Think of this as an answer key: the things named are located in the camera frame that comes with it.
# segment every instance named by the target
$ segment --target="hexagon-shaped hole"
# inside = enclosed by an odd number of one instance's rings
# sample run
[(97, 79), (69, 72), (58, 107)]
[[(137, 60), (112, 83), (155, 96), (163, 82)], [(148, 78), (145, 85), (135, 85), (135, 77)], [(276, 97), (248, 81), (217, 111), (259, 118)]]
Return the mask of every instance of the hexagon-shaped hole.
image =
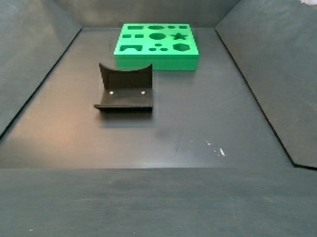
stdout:
[(183, 52), (183, 51), (189, 50), (191, 47), (189, 47), (187, 44), (173, 44), (173, 49), (175, 49), (176, 51)]

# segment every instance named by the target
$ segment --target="white speck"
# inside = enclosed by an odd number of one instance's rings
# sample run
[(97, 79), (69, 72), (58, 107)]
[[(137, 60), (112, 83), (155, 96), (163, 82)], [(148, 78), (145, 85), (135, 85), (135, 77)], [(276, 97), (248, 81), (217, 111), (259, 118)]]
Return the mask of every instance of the white speck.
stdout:
[(221, 155), (224, 156), (224, 152), (223, 152), (223, 149), (220, 148), (220, 153), (221, 153)]

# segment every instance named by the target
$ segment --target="circular hole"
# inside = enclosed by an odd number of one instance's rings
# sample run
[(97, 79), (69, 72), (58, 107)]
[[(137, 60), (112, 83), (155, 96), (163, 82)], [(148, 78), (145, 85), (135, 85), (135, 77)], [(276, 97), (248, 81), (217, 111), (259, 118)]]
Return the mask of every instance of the circular hole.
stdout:
[(165, 35), (164, 35), (163, 33), (151, 33), (151, 34), (149, 34), (149, 38), (151, 38), (152, 40), (161, 40), (161, 39), (165, 38)]
[(151, 29), (151, 30), (161, 30), (163, 26), (148, 26), (148, 29)]

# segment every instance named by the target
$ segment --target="black plastic part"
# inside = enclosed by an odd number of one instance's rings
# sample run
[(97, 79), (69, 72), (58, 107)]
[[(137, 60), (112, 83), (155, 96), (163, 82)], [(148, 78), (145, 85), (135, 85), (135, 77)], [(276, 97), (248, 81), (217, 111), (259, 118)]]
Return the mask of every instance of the black plastic part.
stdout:
[(98, 64), (104, 94), (98, 110), (152, 109), (152, 65), (141, 69), (117, 70)]

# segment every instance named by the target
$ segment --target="green foam block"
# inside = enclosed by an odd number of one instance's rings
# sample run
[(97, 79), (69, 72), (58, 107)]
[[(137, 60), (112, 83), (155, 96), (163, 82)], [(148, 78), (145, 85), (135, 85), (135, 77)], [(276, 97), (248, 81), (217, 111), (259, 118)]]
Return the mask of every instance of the green foam block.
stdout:
[(113, 57), (117, 69), (196, 70), (197, 49), (188, 24), (124, 24)]

